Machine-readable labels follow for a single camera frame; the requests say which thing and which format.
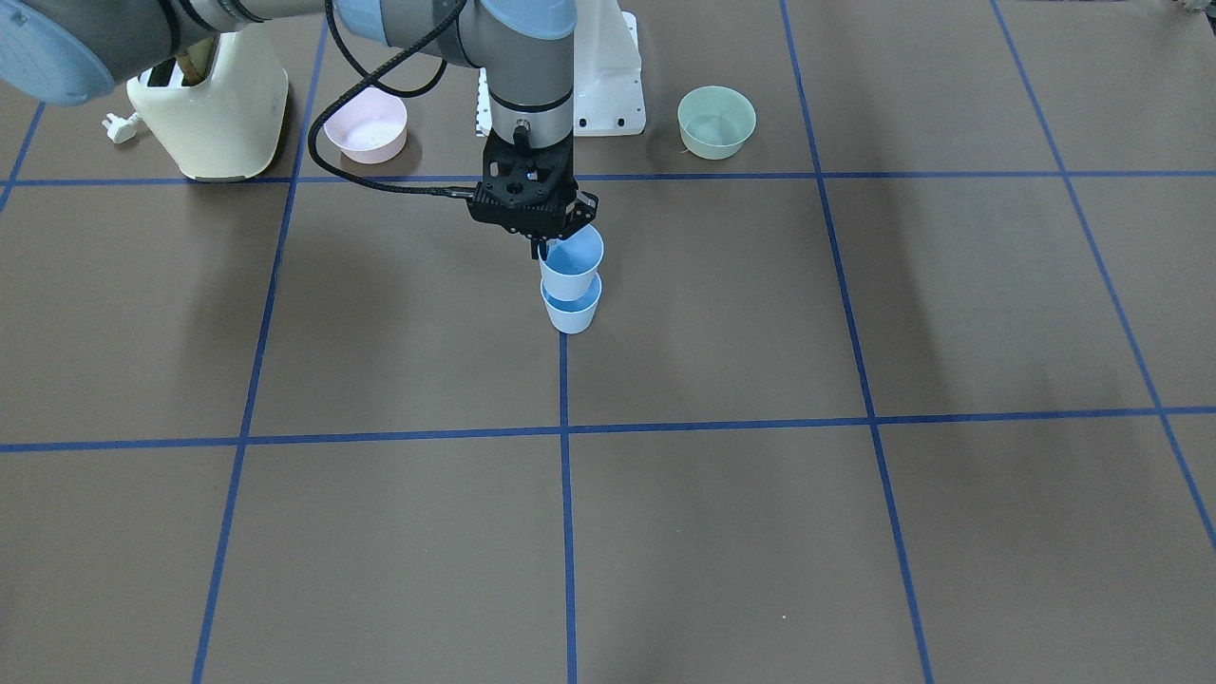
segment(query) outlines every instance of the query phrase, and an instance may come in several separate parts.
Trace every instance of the stacked cups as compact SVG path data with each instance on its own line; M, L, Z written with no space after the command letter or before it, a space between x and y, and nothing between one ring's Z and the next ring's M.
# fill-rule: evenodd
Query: stacked cups
M603 258L604 241L593 225L550 246L540 260L540 296L553 327L574 335L591 325L603 292L597 273Z

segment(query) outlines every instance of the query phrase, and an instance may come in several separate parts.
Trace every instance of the blue joint cap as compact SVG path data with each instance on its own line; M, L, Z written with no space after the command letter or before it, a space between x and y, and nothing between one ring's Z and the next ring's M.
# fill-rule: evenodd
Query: blue joint cap
M342 17L342 23L347 24L350 33L360 38L375 40L381 45L388 45L388 37L384 34L384 13L381 11L381 0L336 0L333 6Z
M575 0L480 0L494 18L516 33L540 40L561 40L579 22Z
M114 77L80 39L17 0L0 0L0 79L50 105L81 105Z

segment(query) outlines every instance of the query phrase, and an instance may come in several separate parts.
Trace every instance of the white mounting plate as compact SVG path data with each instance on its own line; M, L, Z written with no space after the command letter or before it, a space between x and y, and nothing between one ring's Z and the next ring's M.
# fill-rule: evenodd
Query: white mounting plate
M621 15L636 46L637 17L631 12ZM625 122L624 125L620 125L621 120ZM477 84L477 135L488 135L490 128L490 89L485 83L485 69L480 69ZM646 130L646 99L642 96L641 73L604 73L599 75L595 88L585 90L580 89L580 84L575 84L575 136L637 135L643 130Z

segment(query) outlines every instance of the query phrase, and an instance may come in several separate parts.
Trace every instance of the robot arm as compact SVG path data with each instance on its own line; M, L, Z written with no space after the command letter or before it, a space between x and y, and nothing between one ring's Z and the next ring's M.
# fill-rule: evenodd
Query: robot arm
M407 47L457 0L334 0L362 38ZM0 78L52 105L79 105L215 33L320 13L325 0L0 0ZM485 68L494 133L475 220L527 236L533 253L595 217L574 181L575 0L467 0L422 51Z

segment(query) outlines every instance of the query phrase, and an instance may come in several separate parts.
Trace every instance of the white plug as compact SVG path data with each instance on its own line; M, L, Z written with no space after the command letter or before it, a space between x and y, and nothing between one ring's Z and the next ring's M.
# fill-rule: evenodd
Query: white plug
M118 114L106 114L106 120L101 122L102 128L106 129L106 136L109 138L114 145L122 145L128 140L135 138L135 133L140 124L143 122L143 117L139 112L135 112L129 118L123 118Z

